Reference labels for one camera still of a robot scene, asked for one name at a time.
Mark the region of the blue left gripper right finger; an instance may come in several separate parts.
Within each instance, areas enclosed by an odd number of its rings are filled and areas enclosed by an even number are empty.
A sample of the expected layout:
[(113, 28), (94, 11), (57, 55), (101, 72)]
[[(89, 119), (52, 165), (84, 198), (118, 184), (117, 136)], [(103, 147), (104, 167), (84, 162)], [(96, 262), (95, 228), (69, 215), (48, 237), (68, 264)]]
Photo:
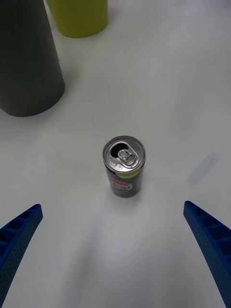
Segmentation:
[(227, 308), (231, 307), (231, 230), (190, 201), (183, 215), (207, 262)]

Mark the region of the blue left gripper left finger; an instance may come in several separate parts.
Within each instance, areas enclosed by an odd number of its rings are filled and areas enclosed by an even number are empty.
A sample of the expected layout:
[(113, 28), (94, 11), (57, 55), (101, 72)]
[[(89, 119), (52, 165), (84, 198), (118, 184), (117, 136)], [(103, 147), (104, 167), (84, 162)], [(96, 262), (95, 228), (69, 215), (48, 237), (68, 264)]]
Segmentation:
[(0, 306), (42, 219), (41, 205), (35, 204), (0, 229)]

